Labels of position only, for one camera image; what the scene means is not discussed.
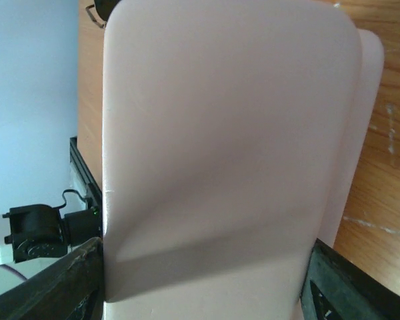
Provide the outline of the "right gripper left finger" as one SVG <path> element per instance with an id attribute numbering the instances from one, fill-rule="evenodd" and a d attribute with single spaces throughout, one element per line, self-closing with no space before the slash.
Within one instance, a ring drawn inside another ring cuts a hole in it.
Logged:
<path id="1" fill-rule="evenodd" d="M 0 295 L 0 319 L 102 319 L 103 241 L 94 237 Z"/>

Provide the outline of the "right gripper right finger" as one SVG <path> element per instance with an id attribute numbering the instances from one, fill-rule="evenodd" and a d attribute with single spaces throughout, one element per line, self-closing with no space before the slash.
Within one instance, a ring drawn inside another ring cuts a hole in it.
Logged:
<path id="1" fill-rule="evenodd" d="M 300 294 L 304 319 L 400 319 L 400 296 L 317 239 Z"/>

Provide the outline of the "pink glasses case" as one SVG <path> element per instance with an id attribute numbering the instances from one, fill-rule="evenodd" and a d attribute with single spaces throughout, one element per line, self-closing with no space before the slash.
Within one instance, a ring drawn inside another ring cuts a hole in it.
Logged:
<path id="1" fill-rule="evenodd" d="M 105 319 L 302 319 L 384 48 L 321 1 L 121 1 L 103 53 Z"/>

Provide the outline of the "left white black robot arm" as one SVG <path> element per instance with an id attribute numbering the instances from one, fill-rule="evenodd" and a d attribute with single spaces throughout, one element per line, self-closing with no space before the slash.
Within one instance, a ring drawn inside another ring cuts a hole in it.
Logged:
<path id="1" fill-rule="evenodd" d="M 68 193 L 76 194 L 85 208 L 63 215 Z M 82 196 L 74 189 L 66 189 L 62 198 L 64 203 L 57 207 L 26 205 L 0 215 L 0 267 L 24 281 L 26 276 L 11 263 L 61 258 L 91 238 L 103 236 L 101 192 L 89 189 Z"/>

